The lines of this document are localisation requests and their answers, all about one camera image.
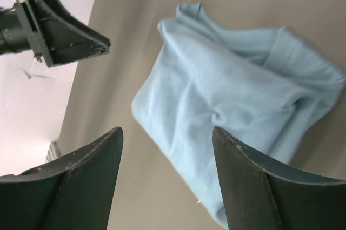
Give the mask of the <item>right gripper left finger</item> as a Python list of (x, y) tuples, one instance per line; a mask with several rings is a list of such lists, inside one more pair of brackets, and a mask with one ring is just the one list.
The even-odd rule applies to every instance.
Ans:
[(106, 229), (123, 130), (19, 175), (1, 177), (1, 229)]

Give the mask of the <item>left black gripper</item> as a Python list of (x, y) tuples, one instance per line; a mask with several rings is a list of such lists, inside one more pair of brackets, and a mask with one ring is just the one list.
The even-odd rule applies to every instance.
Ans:
[(18, 0), (1, 10), (1, 55), (32, 50), (47, 67), (109, 53), (110, 40), (77, 20), (60, 0)]

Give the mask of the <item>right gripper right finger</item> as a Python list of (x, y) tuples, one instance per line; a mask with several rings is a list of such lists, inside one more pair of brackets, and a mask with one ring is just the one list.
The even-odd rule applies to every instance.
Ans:
[(212, 134), (229, 229), (345, 229), (345, 181), (305, 172)]

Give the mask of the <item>light blue t shirt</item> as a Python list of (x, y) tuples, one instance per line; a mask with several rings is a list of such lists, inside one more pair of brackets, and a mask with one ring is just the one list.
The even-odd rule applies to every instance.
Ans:
[(287, 28), (227, 30), (200, 3), (159, 22), (163, 47), (132, 115), (223, 228), (212, 131), (285, 164), (337, 103), (345, 73)]

